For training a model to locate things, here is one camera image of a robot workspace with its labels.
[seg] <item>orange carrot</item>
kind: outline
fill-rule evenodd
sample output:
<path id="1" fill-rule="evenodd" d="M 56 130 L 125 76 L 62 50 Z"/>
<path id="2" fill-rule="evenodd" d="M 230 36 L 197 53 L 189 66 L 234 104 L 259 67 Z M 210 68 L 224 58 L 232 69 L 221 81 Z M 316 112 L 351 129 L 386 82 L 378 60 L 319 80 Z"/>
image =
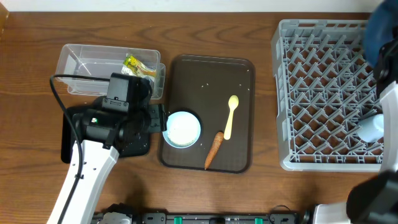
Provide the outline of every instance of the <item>orange carrot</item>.
<path id="1" fill-rule="evenodd" d="M 216 134 L 216 137 L 214 138 L 213 145 L 211 145 L 210 152 L 207 155 L 205 161 L 205 169 L 209 168 L 212 160 L 217 154 L 218 149 L 220 148 L 221 143 L 223 142 L 223 139 L 224 139 L 224 133 L 218 132 Z"/>

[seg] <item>brown serving tray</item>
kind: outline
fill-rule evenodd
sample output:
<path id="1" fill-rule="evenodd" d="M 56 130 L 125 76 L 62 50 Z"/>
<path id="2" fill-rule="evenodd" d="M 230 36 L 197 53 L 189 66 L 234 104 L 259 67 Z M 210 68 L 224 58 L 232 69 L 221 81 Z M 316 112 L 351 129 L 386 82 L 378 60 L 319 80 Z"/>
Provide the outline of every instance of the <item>brown serving tray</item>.
<path id="1" fill-rule="evenodd" d="M 218 131 L 224 131 L 230 96 L 239 98 L 230 140 L 224 140 L 209 171 L 241 173 L 251 164 L 254 118 L 254 66 L 244 59 L 178 56 L 172 65 L 166 99 L 167 113 L 188 111 L 201 124 L 199 140 L 185 149 L 160 141 L 163 165 L 204 170 L 205 160 Z"/>

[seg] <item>spoon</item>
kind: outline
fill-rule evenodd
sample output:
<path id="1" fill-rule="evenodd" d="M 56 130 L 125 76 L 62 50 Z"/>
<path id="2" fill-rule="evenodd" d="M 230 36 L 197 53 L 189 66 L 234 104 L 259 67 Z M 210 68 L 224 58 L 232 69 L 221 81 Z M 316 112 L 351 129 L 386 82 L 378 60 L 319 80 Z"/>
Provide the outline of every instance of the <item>spoon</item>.
<path id="1" fill-rule="evenodd" d="M 224 139 L 229 140 L 231 138 L 232 131 L 232 118 L 234 116 L 234 110 L 238 107 L 239 99 L 237 96 L 233 95 L 229 98 L 228 106 L 229 106 L 229 116 L 228 121 L 226 122 L 226 127 L 224 131 Z"/>

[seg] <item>plastic bin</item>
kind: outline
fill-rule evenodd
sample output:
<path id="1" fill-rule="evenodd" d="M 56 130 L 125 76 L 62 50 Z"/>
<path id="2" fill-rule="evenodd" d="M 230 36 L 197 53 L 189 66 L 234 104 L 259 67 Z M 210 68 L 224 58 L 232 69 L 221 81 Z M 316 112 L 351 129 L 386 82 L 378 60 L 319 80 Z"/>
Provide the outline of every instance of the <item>plastic bin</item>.
<path id="1" fill-rule="evenodd" d="M 56 74 L 110 78 L 113 72 L 121 73 L 127 54 L 132 54 L 147 67 L 156 69 L 152 99 L 160 99 L 165 82 L 165 66 L 159 63 L 160 53 L 157 50 L 67 44 L 62 48 Z M 109 85 L 108 82 L 79 78 L 59 78 L 58 80 L 66 83 L 68 92 L 74 95 L 103 96 L 106 95 Z"/>
<path id="2" fill-rule="evenodd" d="M 272 41 L 277 135 L 285 170 L 378 172 L 382 140 L 362 141 L 358 121 L 382 113 L 363 58 L 367 21 L 283 20 Z"/>

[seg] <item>white bowl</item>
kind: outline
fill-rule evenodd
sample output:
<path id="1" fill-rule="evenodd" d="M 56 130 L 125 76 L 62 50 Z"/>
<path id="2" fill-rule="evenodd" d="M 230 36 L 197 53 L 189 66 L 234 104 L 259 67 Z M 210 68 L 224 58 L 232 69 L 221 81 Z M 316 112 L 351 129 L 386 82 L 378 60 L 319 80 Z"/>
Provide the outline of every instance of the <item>white bowl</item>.
<path id="1" fill-rule="evenodd" d="M 183 149 L 199 139 L 200 131 L 198 118 L 189 112 L 180 111 L 169 116 L 163 138 L 169 145 Z"/>

